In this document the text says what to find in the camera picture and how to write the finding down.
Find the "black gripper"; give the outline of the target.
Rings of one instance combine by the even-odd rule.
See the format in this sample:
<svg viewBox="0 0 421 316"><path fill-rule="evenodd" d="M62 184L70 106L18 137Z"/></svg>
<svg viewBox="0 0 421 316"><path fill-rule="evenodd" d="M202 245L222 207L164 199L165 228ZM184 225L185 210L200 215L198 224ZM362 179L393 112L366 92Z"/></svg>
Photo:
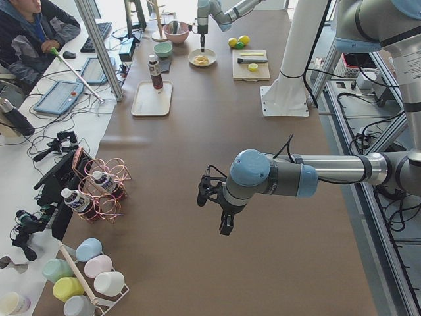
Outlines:
<svg viewBox="0 0 421 316"><path fill-rule="evenodd" d="M222 206L220 234L230 235L234 228L234 217L237 213L237 208L232 206Z"/></svg>
<svg viewBox="0 0 421 316"><path fill-rule="evenodd" d="M197 32L200 34L201 52L205 52L205 36L208 33L208 17L197 17Z"/></svg>

